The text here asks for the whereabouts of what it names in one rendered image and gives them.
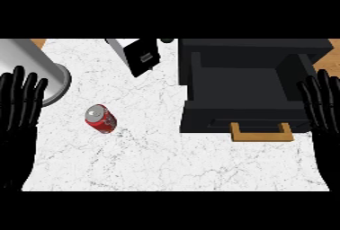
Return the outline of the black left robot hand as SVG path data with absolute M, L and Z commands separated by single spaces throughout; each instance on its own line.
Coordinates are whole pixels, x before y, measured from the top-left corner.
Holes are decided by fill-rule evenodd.
M 46 87 L 23 66 L 0 75 L 0 192 L 23 191 L 33 172 Z

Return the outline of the dark grey cabinet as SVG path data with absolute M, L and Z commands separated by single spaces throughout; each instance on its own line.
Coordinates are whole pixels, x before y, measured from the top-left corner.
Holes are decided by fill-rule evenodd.
M 179 39 L 179 84 L 188 85 L 191 55 L 204 67 L 274 68 L 292 54 L 306 54 L 311 64 L 334 49 L 329 39 Z

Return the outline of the black and grey appliance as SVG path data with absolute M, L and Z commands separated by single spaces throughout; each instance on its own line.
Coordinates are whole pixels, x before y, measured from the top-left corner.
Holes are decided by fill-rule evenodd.
M 133 77 L 139 77 L 160 64 L 157 39 L 105 39 L 125 61 Z

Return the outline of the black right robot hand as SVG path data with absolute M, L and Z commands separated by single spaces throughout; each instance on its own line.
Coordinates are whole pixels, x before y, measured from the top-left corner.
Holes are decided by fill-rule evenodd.
M 326 69 L 300 81 L 317 166 L 330 191 L 340 192 L 340 78 Z

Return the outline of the large grey metal cylinder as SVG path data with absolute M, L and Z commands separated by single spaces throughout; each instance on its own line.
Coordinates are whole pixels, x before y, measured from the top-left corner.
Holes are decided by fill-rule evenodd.
M 0 75 L 11 72 L 15 66 L 24 66 L 26 74 L 36 72 L 37 79 L 48 79 L 43 106 L 52 105 L 68 92 L 73 76 L 31 39 L 0 39 Z

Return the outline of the dark grey open drawer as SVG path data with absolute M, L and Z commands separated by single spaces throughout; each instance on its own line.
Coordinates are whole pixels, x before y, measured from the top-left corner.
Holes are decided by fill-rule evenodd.
M 295 133 L 311 131 L 296 83 L 315 74 L 305 54 L 289 55 L 271 68 L 206 67 L 203 55 L 191 54 L 193 84 L 179 131 L 228 133 L 237 122 L 241 131 L 275 133 L 290 125 Z

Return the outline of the red soda can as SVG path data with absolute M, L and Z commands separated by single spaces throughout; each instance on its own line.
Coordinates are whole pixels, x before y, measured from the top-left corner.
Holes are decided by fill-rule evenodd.
M 88 109 L 85 122 L 102 134 L 110 134 L 117 127 L 117 119 L 102 104 L 96 104 Z

